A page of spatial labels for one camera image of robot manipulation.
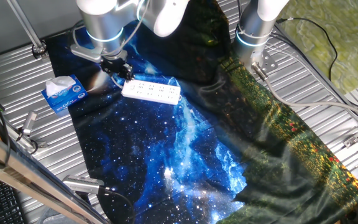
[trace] blue led ring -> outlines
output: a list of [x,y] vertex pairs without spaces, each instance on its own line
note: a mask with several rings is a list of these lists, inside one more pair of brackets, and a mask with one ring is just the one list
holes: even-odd
[[261,43],[261,44],[250,44],[250,43],[247,43],[245,41],[243,41],[240,36],[239,36],[239,32],[238,30],[236,30],[236,35],[237,35],[237,38],[240,40],[241,43],[245,44],[245,45],[248,45],[250,47],[259,47],[259,46],[263,46],[267,43],[268,40],[266,40],[265,42]]
[[99,41],[99,42],[110,42],[110,41],[116,40],[119,36],[121,36],[121,34],[122,34],[123,31],[124,31],[124,28],[121,28],[120,32],[119,32],[115,37],[113,37],[113,38],[111,38],[111,39],[108,39],[108,40],[102,40],[102,39],[98,39],[98,38],[96,38],[96,37],[93,37],[88,31],[86,31],[86,33],[88,33],[88,35],[89,35],[92,39],[94,39],[94,40],[96,40],[96,41]]

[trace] gray cable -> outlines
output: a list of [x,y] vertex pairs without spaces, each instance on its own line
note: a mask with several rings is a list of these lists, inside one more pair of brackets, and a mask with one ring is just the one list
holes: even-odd
[[287,56],[290,56],[291,58],[294,58],[295,60],[297,60],[299,63],[301,63],[302,64],[302,66],[304,66],[306,69],[307,69],[307,71],[309,71],[309,73],[311,73],[311,74],[313,74],[310,70],[309,70],[309,68],[301,61],[301,60],[299,60],[298,58],[296,58],[296,57],[294,57],[290,52],[288,52],[288,51],[286,51],[285,49],[281,49],[280,47],[277,47],[277,46],[274,46],[275,47],[275,49],[272,47],[272,45],[271,46],[269,46],[269,45],[266,45],[266,47],[268,47],[270,50],[274,50],[274,51],[276,51],[276,52],[279,52],[279,53],[282,53],[282,54],[285,54],[285,55],[287,55]]
[[111,75],[111,80],[119,87],[122,88],[122,85],[118,84],[118,82],[116,81],[116,79]]
[[130,36],[128,37],[128,39],[125,40],[125,41],[121,44],[121,46],[119,46],[118,49],[113,50],[112,52],[107,52],[107,53],[101,54],[102,56],[111,55],[111,54],[114,54],[115,52],[120,52],[120,51],[124,48],[124,46],[125,46],[126,44],[128,44],[128,42],[133,38],[133,36],[136,34],[137,30],[139,29],[140,25],[142,24],[142,21],[143,21],[143,19],[144,19],[144,16],[146,15],[146,12],[147,12],[147,10],[148,10],[148,8],[149,8],[150,1],[151,1],[151,0],[148,0],[148,1],[147,1],[146,7],[145,7],[144,12],[143,12],[143,14],[142,14],[142,18],[140,18],[140,21],[137,23],[137,25],[136,25],[134,31],[132,31],[132,33],[130,34]]
[[310,106],[338,106],[341,108],[345,108],[351,111],[354,111],[355,113],[358,114],[358,109],[346,105],[344,103],[337,103],[337,102],[315,102],[315,103],[290,103],[286,100],[284,100],[283,98],[281,98],[276,91],[273,89],[272,84],[270,84],[269,80],[265,80],[266,85],[268,86],[268,88],[270,89],[270,91],[272,92],[273,96],[276,97],[276,99],[278,99],[280,102],[282,102],[283,104],[286,104],[288,106],[294,106],[294,107],[310,107]]

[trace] metal platform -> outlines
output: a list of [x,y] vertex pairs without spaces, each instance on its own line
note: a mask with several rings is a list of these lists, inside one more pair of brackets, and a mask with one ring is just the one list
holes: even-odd
[[[234,38],[238,22],[237,1],[223,0],[218,3],[227,15],[230,34]],[[270,39],[269,45],[278,47],[278,51],[285,49],[294,52],[287,44],[275,39]],[[300,103],[345,99],[334,92],[323,76],[310,72],[310,67],[309,71],[293,57],[276,50],[267,50],[278,64],[278,69],[269,73],[270,80],[284,99]],[[38,112],[31,139],[47,141],[48,148],[39,149],[34,157],[60,179],[68,174],[88,176],[70,115],[67,112],[57,116],[40,93],[45,88],[45,81],[54,77],[50,60],[36,60],[31,53],[31,46],[0,55],[0,102],[6,108],[4,114],[11,124],[19,128],[30,110]],[[294,110],[358,177],[358,144],[349,149],[343,145],[348,137],[358,132],[358,117],[330,106]],[[20,194],[20,198],[28,221],[35,223],[44,206],[24,194]],[[92,196],[91,203],[97,211],[103,213],[95,196]]]
[[[38,117],[31,139],[46,141],[48,148],[40,148],[34,157],[59,179],[68,174],[87,177],[88,170],[68,111],[57,116],[41,95],[45,81],[51,78],[55,75],[49,58],[36,60],[31,46],[0,55],[0,103],[6,109],[4,115],[19,128],[27,113],[36,111]],[[27,220],[35,223],[45,207],[23,193],[19,198]],[[103,214],[96,196],[89,199],[96,211]]]

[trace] galaxy print cloth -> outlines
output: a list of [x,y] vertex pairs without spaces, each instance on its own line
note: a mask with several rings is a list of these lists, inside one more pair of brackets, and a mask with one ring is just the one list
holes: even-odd
[[[242,207],[232,200],[246,186],[245,164],[218,140],[212,117],[185,96],[176,106],[121,96],[99,65],[68,51],[68,36],[48,40],[48,47],[55,75],[75,74],[89,94],[70,107],[89,175],[134,204],[136,223],[216,223]],[[91,47],[84,29],[77,36]],[[125,47],[136,79],[180,86],[144,60],[136,42],[137,36]],[[131,221],[121,198],[99,201],[113,223]]]

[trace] electrical outlet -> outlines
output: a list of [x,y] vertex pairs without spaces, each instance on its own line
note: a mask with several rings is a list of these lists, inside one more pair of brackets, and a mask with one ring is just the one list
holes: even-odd
[[140,80],[125,82],[121,94],[129,98],[171,105],[177,105],[181,100],[179,86],[164,85]]

